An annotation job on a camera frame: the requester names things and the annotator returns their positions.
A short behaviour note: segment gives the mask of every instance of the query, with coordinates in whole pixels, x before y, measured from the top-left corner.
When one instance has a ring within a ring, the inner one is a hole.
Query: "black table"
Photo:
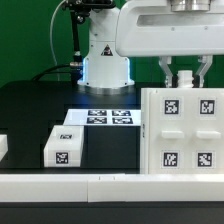
[[[1,174],[138,173],[140,127],[85,127],[81,168],[44,168],[43,149],[67,110],[140,109],[133,93],[99,96],[68,82],[12,82],[0,89]],[[223,223],[224,203],[0,203],[1,223]]]

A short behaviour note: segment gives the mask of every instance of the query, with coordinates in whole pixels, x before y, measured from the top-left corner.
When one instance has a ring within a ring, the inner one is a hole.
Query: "white platform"
[[[44,148],[44,166],[79,167],[83,141],[83,126],[54,126]]]
[[[224,201],[224,175],[0,175],[0,202]]]
[[[70,109],[64,125],[84,126],[140,126],[140,110]]]

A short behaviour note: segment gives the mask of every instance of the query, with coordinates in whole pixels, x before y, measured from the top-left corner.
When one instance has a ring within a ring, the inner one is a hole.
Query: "green backdrop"
[[[46,68],[53,59],[49,44],[51,16],[59,0],[0,1],[0,87],[15,80],[29,80]],[[118,7],[123,0],[117,1]],[[88,22],[79,27],[81,50],[88,52]],[[60,63],[72,60],[72,35],[69,11],[58,13],[54,29],[54,46]],[[136,82],[159,82],[164,75],[158,58],[132,58],[131,76]],[[206,75],[206,86],[224,87],[224,57],[216,56]],[[176,57],[171,66],[197,70],[197,57]]]

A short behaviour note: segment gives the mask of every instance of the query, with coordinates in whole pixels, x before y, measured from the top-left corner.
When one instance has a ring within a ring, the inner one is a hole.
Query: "blue light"
[[[83,69],[82,69],[82,78],[80,79],[82,82],[86,80],[86,59],[84,58],[83,61]]]
[[[128,60],[128,81],[131,81],[130,75],[131,75],[131,62],[130,59],[127,58]]]

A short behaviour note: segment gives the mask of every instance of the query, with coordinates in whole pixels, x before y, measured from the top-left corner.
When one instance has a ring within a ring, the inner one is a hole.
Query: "white cube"
[[[44,148],[45,167],[79,167],[84,126],[54,126]]]

